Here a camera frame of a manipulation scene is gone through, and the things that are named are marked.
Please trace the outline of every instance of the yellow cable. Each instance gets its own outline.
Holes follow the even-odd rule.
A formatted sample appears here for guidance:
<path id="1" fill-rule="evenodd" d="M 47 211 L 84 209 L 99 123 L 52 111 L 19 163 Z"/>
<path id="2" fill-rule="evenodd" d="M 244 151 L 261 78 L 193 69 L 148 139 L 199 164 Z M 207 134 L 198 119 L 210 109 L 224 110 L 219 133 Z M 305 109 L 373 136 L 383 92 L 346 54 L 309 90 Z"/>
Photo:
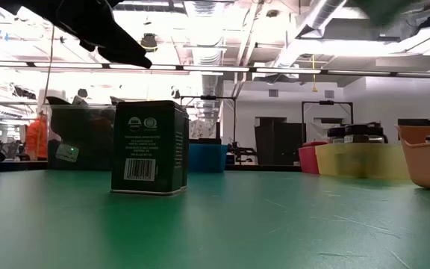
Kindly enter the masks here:
<path id="1" fill-rule="evenodd" d="M 313 57 L 311 59 L 313 61 L 313 69 L 314 69 L 315 68 L 315 66 L 314 66 L 314 55 L 313 55 Z M 313 74 L 313 92 L 314 93 L 318 92 L 318 90 L 317 90 L 317 76 L 314 75 L 314 74 Z"/>
<path id="2" fill-rule="evenodd" d="M 144 49 L 156 49 L 156 48 L 158 48 L 158 46 L 155 46 L 155 47 L 146 47 L 146 46 L 143 46 L 142 44 L 140 44 L 140 46 L 143 47 Z"/>

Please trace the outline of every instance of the label on bin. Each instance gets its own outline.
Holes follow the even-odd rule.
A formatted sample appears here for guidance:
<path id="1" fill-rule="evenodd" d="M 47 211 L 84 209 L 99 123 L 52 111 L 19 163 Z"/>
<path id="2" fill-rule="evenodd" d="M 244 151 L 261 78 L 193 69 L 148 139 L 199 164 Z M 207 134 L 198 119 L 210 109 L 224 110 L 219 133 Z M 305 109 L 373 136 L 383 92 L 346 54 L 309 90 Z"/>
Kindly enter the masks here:
<path id="1" fill-rule="evenodd" d="M 79 149 L 70 145 L 61 144 L 57 148 L 56 158 L 69 162 L 78 160 Z"/>
<path id="2" fill-rule="evenodd" d="M 353 138 L 352 135 L 347 135 L 344 137 L 344 143 L 353 143 L 355 141 L 355 139 Z"/>
<path id="3" fill-rule="evenodd" d="M 344 143 L 344 138 L 334 138 L 333 143 Z"/>

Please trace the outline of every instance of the yellow translucent bin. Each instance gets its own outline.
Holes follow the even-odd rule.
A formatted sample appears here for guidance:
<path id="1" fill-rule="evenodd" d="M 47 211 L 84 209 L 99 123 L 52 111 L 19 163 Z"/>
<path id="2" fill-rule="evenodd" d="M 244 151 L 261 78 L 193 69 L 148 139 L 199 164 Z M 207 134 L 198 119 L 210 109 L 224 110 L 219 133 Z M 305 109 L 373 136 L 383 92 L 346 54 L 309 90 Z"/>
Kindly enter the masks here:
<path id="1" fill-rule="evenodd" d="M 317 146 L 320 175 L 410 179 L 401 145 L 336 143 Z"/>

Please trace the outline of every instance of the blue bin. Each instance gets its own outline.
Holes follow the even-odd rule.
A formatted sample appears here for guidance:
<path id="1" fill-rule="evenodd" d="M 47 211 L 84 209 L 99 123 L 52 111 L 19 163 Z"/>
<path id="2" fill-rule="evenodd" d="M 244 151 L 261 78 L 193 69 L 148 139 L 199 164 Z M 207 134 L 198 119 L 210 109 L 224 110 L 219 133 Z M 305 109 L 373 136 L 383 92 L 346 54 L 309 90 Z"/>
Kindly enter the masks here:
<path id="1" fill-rule="evenodd" d="M 197 173 L 223 173 L 227 151 L 227 145 L 190 144 L 188 171 Z"/>

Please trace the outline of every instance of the jar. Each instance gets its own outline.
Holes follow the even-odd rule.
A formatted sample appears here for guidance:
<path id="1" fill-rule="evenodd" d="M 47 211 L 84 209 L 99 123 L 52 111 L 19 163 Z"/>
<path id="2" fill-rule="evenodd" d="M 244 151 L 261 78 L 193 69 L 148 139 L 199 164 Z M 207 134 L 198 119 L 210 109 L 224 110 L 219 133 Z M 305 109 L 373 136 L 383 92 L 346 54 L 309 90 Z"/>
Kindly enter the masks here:
<path id="1" fill-rule="evenodd" d="M 381 124 L 370 123 L 367 127 L 370 143 L 387 143 L 387 137 L 384 135 L 384 129 L 381 127 Z"/>
<path id="2" fill-rule="evenodd" d="M 334 127 L 328 129 L 329 143 L 344 143 L 344 127 Z"/>
<path id="3" fill-rule="evenodd" d="M 344 126 L 344 143 L 369 143 L 368 126 L 365 124 L 351 124 Z"/>

